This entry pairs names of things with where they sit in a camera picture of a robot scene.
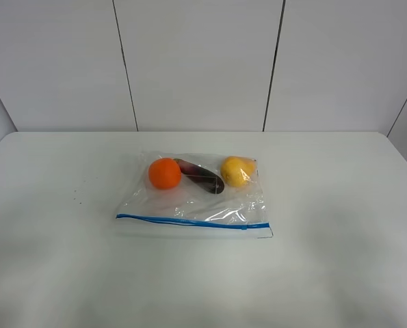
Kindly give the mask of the orange fruit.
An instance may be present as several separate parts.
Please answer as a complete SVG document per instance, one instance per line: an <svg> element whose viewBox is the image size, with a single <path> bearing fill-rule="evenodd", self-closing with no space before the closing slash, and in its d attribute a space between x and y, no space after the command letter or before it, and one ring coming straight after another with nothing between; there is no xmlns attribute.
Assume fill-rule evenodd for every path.
<svg viewBox="0 0 407 328"><path fill-rule="evenodd" d="M181 169L174 159L157 159L148 168L148 178L156 189L172 189L181 181Z"/></svg>

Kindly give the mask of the dark purple eggplant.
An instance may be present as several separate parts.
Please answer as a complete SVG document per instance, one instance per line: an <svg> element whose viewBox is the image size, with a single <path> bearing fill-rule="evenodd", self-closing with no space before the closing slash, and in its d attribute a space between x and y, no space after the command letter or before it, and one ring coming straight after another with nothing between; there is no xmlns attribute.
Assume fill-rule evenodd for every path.
<svg viewBox="0 0 407 328"><path fill-rule="evenodd" d="M224 191L223 180L215 173L183 159L174 159L181 173L206 192L219 195Z"/></svg>

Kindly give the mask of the clear zip bag blue seal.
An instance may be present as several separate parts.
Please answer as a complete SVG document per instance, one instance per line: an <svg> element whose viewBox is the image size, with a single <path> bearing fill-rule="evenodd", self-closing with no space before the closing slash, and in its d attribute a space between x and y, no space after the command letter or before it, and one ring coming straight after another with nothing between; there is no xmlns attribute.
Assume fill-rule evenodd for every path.
<svg viewBox="0 0 407 328"><path fill-rule="evenodd" d="M220 173L222 161L228 156L233 155L144 152L135 157L133 179L116 210L118 230L131 236L167 238L273 237L258 163L251 183L230 187ZM208 193L182 173L177 187L154 188L148 168L161 158L183 159L208 169L223 180L224 191L219 195ZM249 229L241 230L242 225L249 225Z"/></svg>

